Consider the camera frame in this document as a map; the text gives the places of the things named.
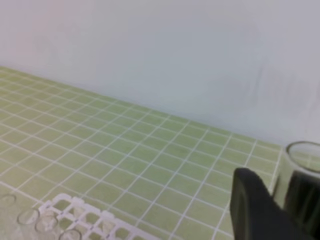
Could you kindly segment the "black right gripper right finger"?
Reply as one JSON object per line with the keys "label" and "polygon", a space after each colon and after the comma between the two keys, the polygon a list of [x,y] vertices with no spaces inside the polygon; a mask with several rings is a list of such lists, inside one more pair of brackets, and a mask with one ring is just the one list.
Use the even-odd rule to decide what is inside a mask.
{"label": "black right gripper right finger", "polygon": [[284,210],[310,236],[320,236],[320,179],[294,171],[285,197]]}

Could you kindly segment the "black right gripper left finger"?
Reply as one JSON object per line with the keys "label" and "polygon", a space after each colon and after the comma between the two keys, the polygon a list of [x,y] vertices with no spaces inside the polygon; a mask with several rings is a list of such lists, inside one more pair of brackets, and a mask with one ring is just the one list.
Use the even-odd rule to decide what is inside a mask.
{"label": "black right gripper left finger", "polygon": [[262,179],[244,167],[233,172],[230,218],[235,240],[312,240],[274,201]]}

